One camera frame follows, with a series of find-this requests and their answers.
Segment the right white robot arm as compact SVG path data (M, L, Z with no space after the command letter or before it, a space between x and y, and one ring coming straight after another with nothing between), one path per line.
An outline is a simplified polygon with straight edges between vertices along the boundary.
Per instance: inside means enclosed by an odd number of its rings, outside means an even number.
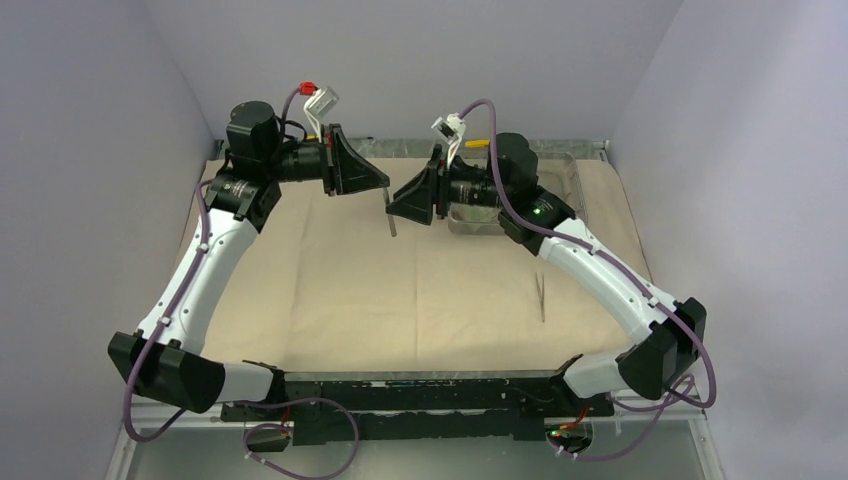
M699 358L706 309L679 302L609 251L537 174L538 156L518 133L500 133L483 166L450 160L434 146L425 167L389 201L389 215L429 225L454 205L496 207L504 233L532 255L571 275L630 339L620 352L579 354L551 388L557 411L574 415L590 397L631 390L659 400Z

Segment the steel tweezers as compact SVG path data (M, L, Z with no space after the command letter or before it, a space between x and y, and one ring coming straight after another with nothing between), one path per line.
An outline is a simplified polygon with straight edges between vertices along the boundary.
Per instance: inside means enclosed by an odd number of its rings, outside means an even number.
M397 228L396 228L395 219L394 219L394 216L389 212L389 206L390 206L390 203L391 203L391 195L390 195L388 187L383 187L382 195L383 195L384 210L385 210L385 214L386 214L386 217L387 217L390 235L391 235L392 238L396 238L397 237Z
M544 274L537 272L535 274L535 289L538 301L539 318L542 323L546 322L546 304L545 304L545 278Z

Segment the wire mesh instrument tray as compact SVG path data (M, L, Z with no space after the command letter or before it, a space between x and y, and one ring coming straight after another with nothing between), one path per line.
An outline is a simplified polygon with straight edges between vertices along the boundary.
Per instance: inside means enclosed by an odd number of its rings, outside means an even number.
M576 160L570 154L540 158L536 162L536 175L540 186L567 203L578 218L588 222ZM499 211L495 207L452 204L447 216L448 231L464 236L503 236L498 222Z

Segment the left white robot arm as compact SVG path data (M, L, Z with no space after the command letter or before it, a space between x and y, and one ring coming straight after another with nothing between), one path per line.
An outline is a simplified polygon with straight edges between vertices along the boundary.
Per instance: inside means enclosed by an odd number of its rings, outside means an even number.
M355 152L338 124L322 124L333 101L310 98L312 139L289 139L287 122L263 101L234 107L228 165L195 190L199 221L160 299L131 334L117 332L108 355L126 382L124 416L135 395L204 413L243 403L264 420L287 406L282 370L221 363L202 355L216 307L237 264L266 226L284 183L319 180L329 196L386 189L389 177Z

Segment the beige surgical wrap cloth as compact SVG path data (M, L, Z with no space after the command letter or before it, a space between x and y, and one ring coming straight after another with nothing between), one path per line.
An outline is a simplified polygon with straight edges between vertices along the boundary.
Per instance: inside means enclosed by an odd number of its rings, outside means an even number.
M548 370L628 343L570 275L505 236L400 219L392 238L380 191L281 191L216 307L207 358L293 372Z

